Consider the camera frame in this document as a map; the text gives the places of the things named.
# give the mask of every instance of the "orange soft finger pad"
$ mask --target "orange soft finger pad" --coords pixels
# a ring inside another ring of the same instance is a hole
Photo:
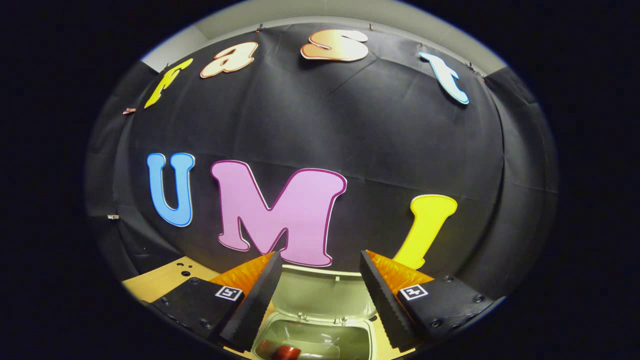
[[[402,265],[397,261],[393,261],[375,252],[366,251],[396,299],[400,289],[416,284],[424,284],[425,282],[433,280],[432,277],[416,271],[409,266]]]
[[[249,291],[251,291],[251,288],[258,280],[258,277],[273,254],[274,252],[270,252],[269,254],[265,254],[259,258],[247,261],[246,263],[236,266],[235,268],[226,271],[209,281],[214,284],[238,288],[241,289],[244,294],[249,294]]]

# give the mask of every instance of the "letter m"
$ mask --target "letter m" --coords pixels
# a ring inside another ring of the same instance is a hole
[[[296,171],[272,208],[246,163],[218,161],[211,166],[211,175],[220,185],[222,234],[218,239],[222,245],[248,251],[251,245],[240,230],[244,225],[258,251],[267,254],[287,231],[282,259],[308,266],[331,264],[326,238],[333,202],[347,188],[342,175],[315,168]]]

